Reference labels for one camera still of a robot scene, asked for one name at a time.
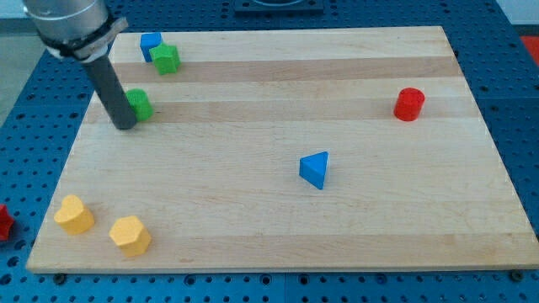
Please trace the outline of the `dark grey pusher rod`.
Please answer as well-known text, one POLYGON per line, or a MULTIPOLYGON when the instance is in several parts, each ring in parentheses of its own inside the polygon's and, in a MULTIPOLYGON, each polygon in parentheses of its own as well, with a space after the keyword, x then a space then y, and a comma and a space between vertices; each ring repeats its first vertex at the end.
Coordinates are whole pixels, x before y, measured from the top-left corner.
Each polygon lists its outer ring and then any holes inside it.
POLYGON ((93 61, 84 62, 83 69, 115 128, 118 130, 133 128, 137 123, 136 115, 109 58, 104 55, 93 61))

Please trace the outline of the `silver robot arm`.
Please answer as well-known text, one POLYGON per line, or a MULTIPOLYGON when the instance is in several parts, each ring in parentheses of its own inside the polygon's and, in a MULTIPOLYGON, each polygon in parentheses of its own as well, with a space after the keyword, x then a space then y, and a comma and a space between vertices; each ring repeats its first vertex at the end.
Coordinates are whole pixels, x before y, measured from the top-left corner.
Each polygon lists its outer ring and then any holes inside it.
POLYGON ((47 50, 83 66, 115 128, 133 128, 136 114, 108 58, 110 44, 128 27, 126 18, 114 17, 103 0, 23 0, 23 5, 47 50))

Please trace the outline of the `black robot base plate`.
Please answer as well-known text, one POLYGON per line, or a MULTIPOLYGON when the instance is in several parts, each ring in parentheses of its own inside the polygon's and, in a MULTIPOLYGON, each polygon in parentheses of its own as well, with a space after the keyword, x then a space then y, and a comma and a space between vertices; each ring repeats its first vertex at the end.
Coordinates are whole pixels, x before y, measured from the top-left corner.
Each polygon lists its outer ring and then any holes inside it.
POLYGON ((322 13, 323 0, 233 0, 235 14, 322 13))

